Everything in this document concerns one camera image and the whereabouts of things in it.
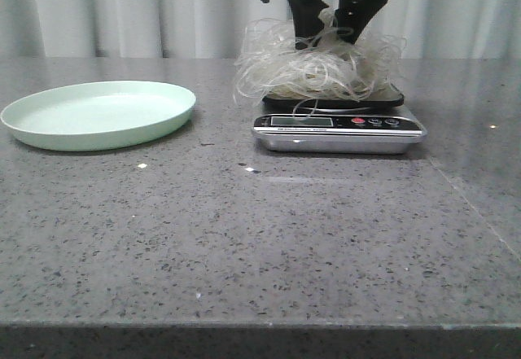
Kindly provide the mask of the light green round plate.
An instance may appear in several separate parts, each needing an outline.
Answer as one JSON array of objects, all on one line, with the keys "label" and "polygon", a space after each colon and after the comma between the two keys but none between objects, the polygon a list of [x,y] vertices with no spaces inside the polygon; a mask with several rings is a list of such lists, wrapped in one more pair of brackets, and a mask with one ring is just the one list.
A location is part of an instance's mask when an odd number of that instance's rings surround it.
[{"label": "light green round plate", "polygon": [[21,98],[1,113],[17,140],[52,151],[104,151],[162,138],[190,118],[196,96],[155,81],[67,85]]}]

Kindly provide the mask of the white pleated curtain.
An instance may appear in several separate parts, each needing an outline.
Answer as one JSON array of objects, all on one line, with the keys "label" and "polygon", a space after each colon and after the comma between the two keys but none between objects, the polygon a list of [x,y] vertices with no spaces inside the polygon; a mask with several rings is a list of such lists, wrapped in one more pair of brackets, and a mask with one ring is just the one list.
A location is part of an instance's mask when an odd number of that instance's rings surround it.
[{"label": "white pleated curtain", "polygon": [[[233,58],[246,25],[286,0],[1,0],[1,55]],[[371,24],[407,59],[520,55],[520,0],[389,0]]]}]

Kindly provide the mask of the black silver kitchen scale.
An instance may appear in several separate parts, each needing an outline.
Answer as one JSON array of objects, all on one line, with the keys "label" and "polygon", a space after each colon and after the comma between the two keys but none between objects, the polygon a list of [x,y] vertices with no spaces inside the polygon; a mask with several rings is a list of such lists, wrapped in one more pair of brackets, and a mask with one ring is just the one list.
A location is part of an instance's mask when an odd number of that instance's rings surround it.
[{"label": "black silver kitchen scale", "polygon": [[401,154],[427,136],[394,86],[361,101],[289,99],[269,94],[253,135],[271,151]]}]

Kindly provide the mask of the translucent white vermicelli bundle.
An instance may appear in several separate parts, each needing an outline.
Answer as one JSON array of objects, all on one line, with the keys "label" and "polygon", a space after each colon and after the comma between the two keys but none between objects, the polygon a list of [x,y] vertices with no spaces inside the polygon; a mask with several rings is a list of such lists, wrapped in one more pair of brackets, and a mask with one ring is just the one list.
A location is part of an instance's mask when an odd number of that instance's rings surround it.
[{"label": "translucent white vermicelli bundle", "polygon": [[287,100],[296,112],[320,103],[389,104],[402,96],[392,80],[399,74],[405,39],[364,32],[356,43],[341,39],[330,9],[319,14],[325,26],[315,37],[296,35],[292,21],[254,20],[244,31],[235,64],[233,98],[260,103]]}]

